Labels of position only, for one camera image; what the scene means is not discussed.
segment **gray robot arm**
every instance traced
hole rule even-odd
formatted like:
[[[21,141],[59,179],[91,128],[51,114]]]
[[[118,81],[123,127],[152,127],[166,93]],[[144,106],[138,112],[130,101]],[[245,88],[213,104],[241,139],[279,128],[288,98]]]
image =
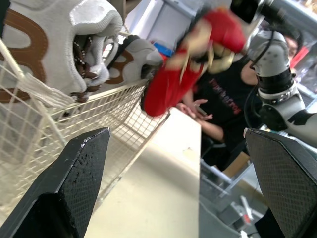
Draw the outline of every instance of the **gray robot arm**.
[[[270,129],[285,131],[317,148],[317,114],[308,113],[290,71],[288,47],[278,32],[261,31],[250,42],[248,56],[257,74],[260,116]]]

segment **textured gripper pad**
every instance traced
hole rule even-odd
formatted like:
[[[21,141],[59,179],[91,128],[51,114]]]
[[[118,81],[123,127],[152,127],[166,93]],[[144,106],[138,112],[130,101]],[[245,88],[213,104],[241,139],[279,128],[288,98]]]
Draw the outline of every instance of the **textured gripper pad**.
[[[286,238],[302,237],[316,213],[315,181],[280,141],[254,132],[247,133],[246,139],[261,191],[281,230]],[[296,158],[311,159],[307,157],[305,149],[296,146],[296,143],[291,141]]]
[[[65,204],[71,226],[83,238],[100,189],[105,158],[99,151],[107,148],[107,141],[93,138],[77,155],[59,195]]]
[[[0,228],[0,238],[84,238],[99,193],[107,128],[72,139],[35,179]]]

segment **white wire basket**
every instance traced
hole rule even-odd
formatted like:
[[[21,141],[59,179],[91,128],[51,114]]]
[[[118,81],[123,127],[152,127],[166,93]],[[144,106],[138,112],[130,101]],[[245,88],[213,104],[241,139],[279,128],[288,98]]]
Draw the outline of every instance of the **white wire basket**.
[[[23,72],[0,39],[0,89],[11,95],[0,103],[0,226],[35,178],[50,165],[67,142],[84,132],[109,127],[104,176],[96,208],[141,154],[168,115],[149,118],[140,109],[146,80],[93,95],[86,103],[66,108],[46,108],[31,96],[17,97],[18,88],[7,90],[2,82]]]

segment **red object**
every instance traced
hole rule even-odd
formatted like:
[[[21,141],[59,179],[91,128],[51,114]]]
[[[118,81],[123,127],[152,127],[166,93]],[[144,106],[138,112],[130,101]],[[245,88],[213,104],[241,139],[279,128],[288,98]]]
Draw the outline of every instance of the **red object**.
[[[162,54],[162,53],[160,53],[160,55],[163,57],[163,62],[166,63],[166,61],[169,59],[169,57]]]
[[[296,65],[308,54],[309,49],[305,46],[301,48],[301,50],[294,56],[291,61],[291,68],[295,68]]]
[[[217,42],[235,53],[242,50],[246,39],[240,23],[232,17],[229,11],[213,10],[204,15],[203,19],[212,26],[210,43]],[[178,48],[175,54],[186,53],[185,46],[186,44]],[[188,63],[181,78],[181,68],[166,69],[165,64],[154,76],[147,88],[142,106],[149,116],[160,116],[179,103],[203,73],[203,65],[198,72],[195,72],[191,70],[190,63]]]

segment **person's hand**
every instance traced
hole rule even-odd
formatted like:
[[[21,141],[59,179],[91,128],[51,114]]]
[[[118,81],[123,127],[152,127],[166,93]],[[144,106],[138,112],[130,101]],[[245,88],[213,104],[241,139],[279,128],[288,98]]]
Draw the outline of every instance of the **person's hand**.
[[[182,113],[190,116],[191,118],[195,118],[196,115],[192,112],[192,110],[183,103],[179,103],[176,105],[176,108],[180,110]]]
[[[196,108],[196,107],[199,107],[201,104],[204,104],[206,102],[208,102],[208,100],[206,100],[206,99],[198,99],[198,100],[186,105],[187,107],[189,107],[189,109],[192,112],[192,114],[195,115],[192,118],[199,119],[199,120],[211,120],[212,119],[212,115],[211,114],[204,116]]]

